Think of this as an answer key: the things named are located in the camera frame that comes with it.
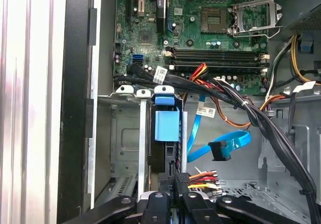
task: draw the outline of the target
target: cpu socket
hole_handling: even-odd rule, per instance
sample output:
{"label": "cpu socket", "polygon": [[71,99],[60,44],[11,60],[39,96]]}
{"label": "cpu socket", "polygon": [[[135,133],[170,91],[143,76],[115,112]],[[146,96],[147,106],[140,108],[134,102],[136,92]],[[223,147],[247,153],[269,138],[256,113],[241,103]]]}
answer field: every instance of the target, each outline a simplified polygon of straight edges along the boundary
{"label": "cpu socket", "polygon": [[202,33],[226,33],[226,10],[217,8],[201,9]]}

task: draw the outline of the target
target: blue connector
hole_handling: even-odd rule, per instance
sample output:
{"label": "blue connector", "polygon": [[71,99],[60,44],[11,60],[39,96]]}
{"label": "blue connector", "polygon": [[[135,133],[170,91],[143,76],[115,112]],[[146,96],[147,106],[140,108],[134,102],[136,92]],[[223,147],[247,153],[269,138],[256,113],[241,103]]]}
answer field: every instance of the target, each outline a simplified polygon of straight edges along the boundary
{"label": "blue connector", "polygon": [[144,55],[142,55],[142,54],[133,54],[131,58],[132,58],[133,61],[142,61],[142,60],[144,60]]}

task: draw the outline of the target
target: sata port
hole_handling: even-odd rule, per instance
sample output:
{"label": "sata port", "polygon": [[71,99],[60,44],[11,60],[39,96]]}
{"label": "sata port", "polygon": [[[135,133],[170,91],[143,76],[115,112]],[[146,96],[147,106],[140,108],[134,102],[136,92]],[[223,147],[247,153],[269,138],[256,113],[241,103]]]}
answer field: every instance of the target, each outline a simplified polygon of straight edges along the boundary
{"label": "sata port", "polygon": [[132,55],[132,60],[144,60],[144,55],[142,55],[142,54],[133,54]]}

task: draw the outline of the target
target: white cable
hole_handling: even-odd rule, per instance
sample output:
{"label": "white cable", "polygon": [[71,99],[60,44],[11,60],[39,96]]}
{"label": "white cable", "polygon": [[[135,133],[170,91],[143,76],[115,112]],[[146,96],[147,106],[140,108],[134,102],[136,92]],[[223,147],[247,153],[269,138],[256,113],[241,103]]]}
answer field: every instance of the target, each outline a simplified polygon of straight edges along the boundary
{"label": "white cable", "polygon": [[282,48],[282,50],[277,54],[277,56],[274,58],[273,63],[272,63],[272,75],[271,75],[271,79],[270,79],[270,87],[268,89],[268,91],[266,92],[266,96],[265,96],[265,101],[268,100],[271,90],[273,88],[273,82],[274,82],[274,70],[276,67],[276,63],[278,62],[279,58],[281,57],[282,53],[285,51],[285,49],[291,44],[293,37],[290,38],[290,40],[284,45],[284,47]]}

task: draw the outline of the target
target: blue plastic latch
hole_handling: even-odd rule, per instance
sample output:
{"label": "blue plastic latch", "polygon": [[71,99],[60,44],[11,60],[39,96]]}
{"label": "blue plastic latch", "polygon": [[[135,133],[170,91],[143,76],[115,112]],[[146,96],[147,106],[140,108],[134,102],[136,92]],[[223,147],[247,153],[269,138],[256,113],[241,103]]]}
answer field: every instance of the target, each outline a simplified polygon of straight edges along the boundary
{"label": "blue plastic latch", "polygon": [[155,104],[174,106],[175,105],[174,95],[156,95]]}
{"label": "blue plastic latch", "polygon": [[156,111],[155,140],[177,142],[180,138],[180,112]]}

